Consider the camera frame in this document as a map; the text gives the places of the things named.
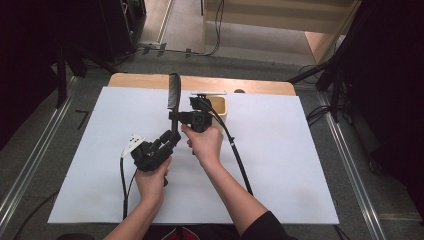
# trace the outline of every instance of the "right hand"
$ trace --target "right hand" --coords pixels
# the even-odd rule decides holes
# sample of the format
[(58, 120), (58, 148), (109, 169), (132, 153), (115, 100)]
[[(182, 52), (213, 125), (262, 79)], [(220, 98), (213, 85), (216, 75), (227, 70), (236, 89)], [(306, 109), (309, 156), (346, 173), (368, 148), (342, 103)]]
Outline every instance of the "right hand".
[(203, 168), (210, 164), (220, 163), (219, 155), (224, 136), (219, 129), (211, 126), (206, 131), (198, 133), (183, 124), (181, 130), (187, 135), (189, 139), (187, 144), (193, 149)]

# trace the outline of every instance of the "black sleeve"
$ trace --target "black sleeve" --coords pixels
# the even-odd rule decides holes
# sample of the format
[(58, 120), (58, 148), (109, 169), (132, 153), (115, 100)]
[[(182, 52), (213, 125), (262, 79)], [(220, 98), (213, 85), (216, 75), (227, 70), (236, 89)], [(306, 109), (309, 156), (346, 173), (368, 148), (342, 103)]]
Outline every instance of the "black sleeve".
[(278, 219), (268, 211), (256, 219), (241, 236), (241, 240), (297, 240), (287, 235)]

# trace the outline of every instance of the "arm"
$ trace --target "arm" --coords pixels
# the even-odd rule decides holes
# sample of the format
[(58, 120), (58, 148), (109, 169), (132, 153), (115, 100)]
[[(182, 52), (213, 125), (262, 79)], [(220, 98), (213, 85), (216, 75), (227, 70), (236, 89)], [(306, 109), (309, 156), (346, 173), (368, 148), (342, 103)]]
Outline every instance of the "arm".
[(217, 128), (209, 127), (203, 133), (194, 132), (187, 125), (182, 125), (181, 128), (189, 138), (189, 146), (193, 148), (200, 165), (221, 197), (238, 233), (242, 235), (268, 210), (222, 166), (219, 155), (223, 136)]
[(140, 203), (105, 239), (142, 239), (164, 200), (164, 177), (171, 158), (152, 172), (137, 171), (135, 180), (141, 195)]

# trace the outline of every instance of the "floor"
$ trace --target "floor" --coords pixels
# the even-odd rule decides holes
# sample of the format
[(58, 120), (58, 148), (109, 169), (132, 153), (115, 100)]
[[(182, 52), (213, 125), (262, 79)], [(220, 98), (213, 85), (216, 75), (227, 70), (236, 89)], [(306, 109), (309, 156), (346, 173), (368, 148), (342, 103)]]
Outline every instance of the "floor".
[[(159, 48), (166, 43), (167, 50), (200, 51), (201, 21), (200, 2), (198, 0), (146, 0), (148, 18), (143, 31), (140, 46)], [(208, 23), (207, 51), (213, 49), (216, 36), (214, 24)], [(246, 27), (233, 24), (222, 24), (221, 45), (215, 54), (222, 58), (184, 59), (181, 55), (169, 54), (162, 59), (148, 54), (129, 59), (119, 66), (122, 72), (133, 73), (164, 73), (178, 71), (185, 75), (210, 77), (234, 77), (258, 80), (285, 80), (296, 76), (306, 67), (315, 64), (312, 53), (303, 32), (291, 30), (276, 30), (269, 28)], [(75, 92), (74, 101), (56, 137), (50, 147), (44, 152), (43, 162), (28, 186), (11, 222), (6, 229), (7, 239), (12, 239), (23, 219), (43, 201), (50, 193), (60, 188), (66, 176), (67, 166), (72, 161), (73, 154), (78, 147), (83, 130), (76, 130), (83, 116), (77, 110), (93, 108), (101, 87), (107, 85), (110, 76), (101, 69), (91, 69), (86, 79), (80, 79)], [(310, 82), (316, 81), (311, 76), (295, 85), (305, 114), (319, 106), (320, 100)], [(37, 144), (39, 136), (48, 124), (55, 103), (55, 96), (43, 102), (39, 109), (22, 126), (10, 144), (0, 152), (0, 197), (4, 199), (15, 179), (24, 167), (25, 161), (31, 155), (33, 146)], [(351, 239), (424, 239), (424, 229), (419, 226), (422, 219), (405, 194), (405, 189), (398, 182), (388, 176), (378, 176), (368, 169), (366, 153), (354, 131), (346, 122), (341, 127), (346, 130), (346, 142), (351, 147), (351, 154), (356, 161), (356, 167), (361, 179), (366, 183), (366, 190), (374, 203), (374, 208), (380, 219), (381, 227), (386, 236), (370, 237), (370, 227), (364, 220), (365, 213), (358, 205), (358, 198), (352, 190), (352, 185), (344, 163), (340, 161), (340, 153), (336, 144), (331, 143), (332, 133), (328, 130), (329, 123), (321, 120), (313, 128), (311, 134), (330, 192), (334, 197), (341, 226)], [(51, 211), (52, 204), (42, 208), (34, 216), (25, 229), (22, 239), (54, 239), (52, 236), (69, 231), (95, 233), (100, 239), (113, 226), (63, 226), (48, 225), (46, 219)], [(332, 226), (287, 226), (288, 231), (302, 239), (339, 239)]]
[[(186, 51), (189, 48), (192, 52), (201, 52), (203, 17), (200, 1), (145, 2), (148, 17), (142, 45), (158, 47), (166, 43), (168, 50)], [(215, 48), (215, 27), (214, 22), (207, 22), (206, 53)], [(300, 66), (316, 64), (302, 31), (222, 23), (220, 32), (219, 51), (215, 56)]]

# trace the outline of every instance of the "forearm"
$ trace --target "forearm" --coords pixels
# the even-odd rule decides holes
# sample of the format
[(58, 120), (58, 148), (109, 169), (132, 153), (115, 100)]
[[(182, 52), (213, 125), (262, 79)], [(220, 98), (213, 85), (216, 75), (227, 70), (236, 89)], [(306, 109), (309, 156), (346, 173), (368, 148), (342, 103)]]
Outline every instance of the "forearm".
[(142, 200), (105, 239), (142, 239), (162, 205), (162, 200)]
[(204, 169), (224, 202), (240, 235), (250, 224), (268, 211), (221, 164), (206, 166)]

